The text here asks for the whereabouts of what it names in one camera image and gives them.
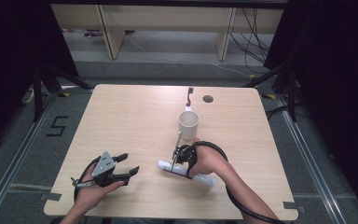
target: tabletop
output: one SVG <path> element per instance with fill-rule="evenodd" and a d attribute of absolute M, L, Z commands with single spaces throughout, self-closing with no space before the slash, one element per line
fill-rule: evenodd
<path fill-rule="evenodd" d="M 98 85 L 79 123 L 47 201 L 45 213 L 64 216 L 73 205 L 71 177 L 107 151 L 129 153 L 115 174 L 140 166 L 126 187 L 108 194 L 88 216 L 241 219 L 217 175 L 213 188 L 172 175 L 157 167 L 171 162 L 178 137 L 178 116 L 185 111 L 188 87 Z M 213 98 L 211 103 L 204 96 Z M 198 138 L 220 146 L 240 177 L 281 220 L 295 220 L 282 162 L 258 92 L 248 88 L 194 87 L 191 108 L 200 116 Z M 191 142 L 181 140 L 180 145 Z"/>

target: white cylinder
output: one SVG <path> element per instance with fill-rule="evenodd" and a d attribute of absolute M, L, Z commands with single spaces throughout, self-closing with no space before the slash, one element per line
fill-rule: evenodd
<path fill-rule="evenodd" d="M 186 177 L 186 173 L 187 173 L 186 169 L 184 169 L 183 167 L 177 166 L 177 165 L 174 165 L 172 168 L 172 164 L 169 162 L 159 161 L 157 164 L 157 167 L 163 171 L 167 171 L 169 173 L 174 173 L 176 175 Z M 214 178 L 211 176 L 198 174 L 193 177 L 193 180 L 197 181 L 203 185 L 206 185 L 210 188 L 213 188 L 213 186 L 214 186 Z"/>
<path fill-rule="evenodd" d="M 179 132 L 184 140 L 192 140 L 197 136 L 200 117 L 194 111 L 185 111 L 179 116 Z"/>

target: white paper cup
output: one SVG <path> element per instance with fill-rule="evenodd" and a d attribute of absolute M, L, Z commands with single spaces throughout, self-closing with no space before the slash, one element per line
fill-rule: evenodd
<path fill-rule="evenodd" d="M 179 132 L 184 140 L 192 140 L 197 136 L 200 118 L 193 111 L 185 111 L 179 116 Z"/>

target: finger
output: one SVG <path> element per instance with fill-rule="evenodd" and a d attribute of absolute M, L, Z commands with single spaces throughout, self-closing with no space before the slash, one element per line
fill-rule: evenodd
<path fill-rule="evenodd" d="M 105 194 L 110 193 L 124 185 L 124 181 L 118 181 L 103 188 Z"/>
<path fill-rule="evenodd" d="M 89 169 L 87 170 L 86 174 L 84 175 L 82 181 L 92 179 L 91 174 L 92 174 L 92 171 L 94 171 L 96 165 L 97 165 L 97 163 L 95 162 L 94 164 L 92 164 L 92 165 L 89 167 Z"/>
<path fill-rule="evenodd" d="M 196 174 L 197 174 L 197 167 L 198 165 L 195 164 L 190 171 L 188 172 L 188 176 L 190 176 L 191 178 L 193 178 Z"/>
<path fill-rule="evenodd" d="M 199 142 L 200 141 L 200 139 L 199 138 L 194 138 L 194 140 L 193 140 L 193 144 L 194 143 L 196 143 L 196 142 Z"/>

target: black tape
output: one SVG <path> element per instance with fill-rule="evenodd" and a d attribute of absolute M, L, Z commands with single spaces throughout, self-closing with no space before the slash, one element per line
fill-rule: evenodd
<path fill-rule="evenodd" d="M 297 209 L 296 203 L 283 202 L 284 209 Z"/>
<path fill-rule="evenodd" d="M 56 129 L 61 129 L 60 133 L 48 133 L 46 134 L 46 136 L 48 137 L 53 137 L 53 136 L 61 136 L 63 133 L 63 130 L 65 130 L 66 126 L 62 126 L 62 125 L 55 125 L 55 123 L 57 122 L 57 119 L 68 119 L 68 116 L 57 116 L 55 117 L 53 123 L 51 124 L 50 128 L 56 128 Z"/>
<path fill-rule="evenodd" d="M 47 200 L 51 200 L 51 201 L 59 201 L 61 198 L 61 194 L 58 193 L 48 193 L 48 194 L 42 194 L 42 196 L 40 196 L 40 201 L 47 201 Z"/>

